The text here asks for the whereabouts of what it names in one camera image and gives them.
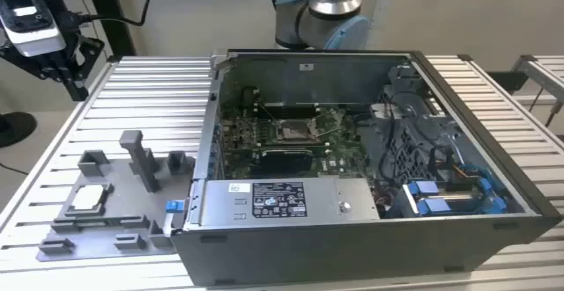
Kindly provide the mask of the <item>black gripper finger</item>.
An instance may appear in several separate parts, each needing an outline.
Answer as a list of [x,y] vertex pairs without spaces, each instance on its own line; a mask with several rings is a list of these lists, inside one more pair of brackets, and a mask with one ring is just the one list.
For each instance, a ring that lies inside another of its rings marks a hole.
[[63,51],[63,85],[75,102],[87,99],[89,93],[85,80],[104,49],[104,42],[81,34],[69,37],[69,43]]

